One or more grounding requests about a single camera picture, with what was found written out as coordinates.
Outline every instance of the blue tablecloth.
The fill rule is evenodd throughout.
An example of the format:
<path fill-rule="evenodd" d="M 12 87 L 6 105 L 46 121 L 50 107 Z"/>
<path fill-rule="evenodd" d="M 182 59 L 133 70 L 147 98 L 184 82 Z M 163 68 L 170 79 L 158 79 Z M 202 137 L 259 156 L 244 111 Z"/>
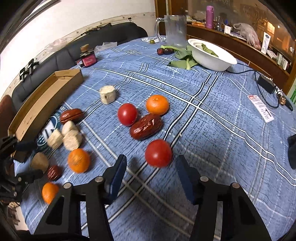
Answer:
<path fill-rule="evenodd" d="M 272 240 L 277 240 L 296 218 L 296 172 L 287 157 L 287 137 L 296 133 L 295 111 L 279 106 L 271 110 L 274 120 L 265 123 L 247 97 L 260 95 L 254 72 L 215 72 L 200 65 L 191 71 L 168 67 L 174 57 L 158 56 L 158 47 L 158 43 L 134 40 L 100 52 L 98 63 L 81 70 L 84 83 L 53 114 L 38 139 L 50 163 L 64 168 L 56 183 L 87 183 L 125 154 L 128 185 L 122 185 L 118 199 L 107 207 L 114 239 L 188 240 L 197 206 L 186 199 L 176 172 L 175 159 L 183 154 L 191 166 L 215 182 L 240 183 Z M 247 69 L 240 64 L 230 68 L 234 72 Z M 105 85 L 118 90 L 117 100 L 109 105 L 100 101 L 99 89 Z M 170 103 L 162 117 L 164 127 L 147 140 L 134 140 L 129 128 L 118 121 L 117 110 L 129 102 L 146 115 L 145 102 L 154 94 L 164 95 Z M 276 105 L 275 95 L 263 94 Z M 69 108 L 85 111 L 79 127 L 85 137 L 82 147 L 92 161 L 83 174 L 67 167 L 69 151 L 63 146 L 55 152 L 42 146 L 46 132 L 60 128 L 59 114 Z M 144 158 L 148 143 L 158 138 L 168 141 L 173 150 L 172 163 L 162 169 L 148 166 Z M 15 172 L 28 170 L 30 160 L 16 163 Z M 31 233 L 47 209 L 41 197 L 45 182 L 45 177 L 36 180 L 23 195 L 21 208 Z M 219 205 L 216 239 L 221 234 L 221 214 Z M 88 236 L 85 203 L 81 203 L 81 228 Z"/>

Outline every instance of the power adapter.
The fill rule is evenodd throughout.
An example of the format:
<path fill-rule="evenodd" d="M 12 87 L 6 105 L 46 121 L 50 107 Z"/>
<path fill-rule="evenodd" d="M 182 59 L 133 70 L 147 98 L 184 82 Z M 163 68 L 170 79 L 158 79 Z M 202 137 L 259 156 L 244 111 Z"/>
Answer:
<path fill-rule="evenodd" d="M 272 79 L 263 74 L 260 74 L 258 84 L 270 94 L 273 94 L 276 90 L 276 85 L 272 82 Z"/>

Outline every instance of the red cherry tomato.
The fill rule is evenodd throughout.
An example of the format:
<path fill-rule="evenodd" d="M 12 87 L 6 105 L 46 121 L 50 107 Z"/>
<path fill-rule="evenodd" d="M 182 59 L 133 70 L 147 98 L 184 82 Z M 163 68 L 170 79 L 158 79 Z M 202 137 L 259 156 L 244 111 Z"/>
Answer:
<path fill-rule="evenodd" d="M 145 151 L 147 163 L 153 167 L 165 167 L 172 159 L 170 144 L 158 139 L 149 143 Z"/>
<path fill-rule="evenodd" d="M 134 105 L 125 103 L 119 107 L 117 116 L 121 124 L 131 126 L 137 119 L 138 111 Z"/>

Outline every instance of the bowl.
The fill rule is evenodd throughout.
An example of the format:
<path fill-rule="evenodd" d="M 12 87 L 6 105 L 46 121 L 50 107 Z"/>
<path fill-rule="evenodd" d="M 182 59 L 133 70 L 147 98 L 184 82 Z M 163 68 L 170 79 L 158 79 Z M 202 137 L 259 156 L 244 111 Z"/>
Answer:
<path fill-rule="evenodd" d="M 235 57 L 215 44 L 199 39 L 189 39 L 188 43 L 193 47 L 192 56 L 195 61 L 208 69 L 225 71 L 230 65 L 237 64 Z M 202 44 L 205 44 L 208 49 L 214 51 L 218 57 L 203 51 Z"/>

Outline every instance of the black couch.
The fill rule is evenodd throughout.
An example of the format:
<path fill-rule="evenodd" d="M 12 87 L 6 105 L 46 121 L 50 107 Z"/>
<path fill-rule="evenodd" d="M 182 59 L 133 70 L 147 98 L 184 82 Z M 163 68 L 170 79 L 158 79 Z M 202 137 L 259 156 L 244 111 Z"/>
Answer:
<path fill-rule="evenodd" d="M 147 37 L 147 32 L 135 23 L 120 23 L 107 25 L 100 30 L 91 31 L 85 36 L 66 45 L 64 48 L 52 54 L 40 65 L 32 75 L 26 75 L 25 79 L 16 86 L 12 93 L 12 102 L 18 111 L 28 96 L 53 72 L 70 69 L 76 65 L 81 54 L 80 47 L 89 44 L 90 48 L 102 45 L 103 42 L 117 42 L 118 45 L 133 39 Z"/>

